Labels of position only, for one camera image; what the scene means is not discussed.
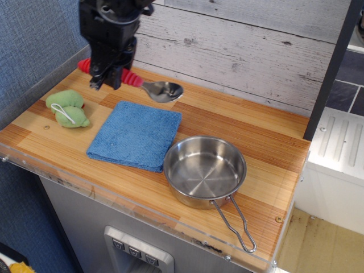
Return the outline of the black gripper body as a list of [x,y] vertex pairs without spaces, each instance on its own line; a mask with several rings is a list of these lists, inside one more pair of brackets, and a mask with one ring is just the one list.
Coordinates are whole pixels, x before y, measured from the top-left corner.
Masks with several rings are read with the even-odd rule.
[[80,1],[80,32],[91,47],[91,57],[131,64],[140,14],[138,1]]

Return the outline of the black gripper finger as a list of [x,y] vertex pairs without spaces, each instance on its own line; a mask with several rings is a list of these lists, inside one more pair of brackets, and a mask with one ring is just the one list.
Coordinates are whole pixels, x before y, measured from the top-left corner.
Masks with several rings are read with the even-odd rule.
[[107,70],[105,74],[104,84],[112,87],[114,90],[117,90],[121,87],[122,75],[123,66],[113,65]]
[[92,89],[99,91],[103,85],[110,86],[110,73],[105,73],[101,76],[93,76],[89,86]]

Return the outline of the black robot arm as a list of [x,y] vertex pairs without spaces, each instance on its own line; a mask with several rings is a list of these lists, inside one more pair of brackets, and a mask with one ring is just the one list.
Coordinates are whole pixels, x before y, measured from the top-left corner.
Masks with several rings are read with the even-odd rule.
[[152,1],[79,2],[80,33],[91,49],[91,88],[120,88],[123,69],[134,61],[140,17],[153,12]]

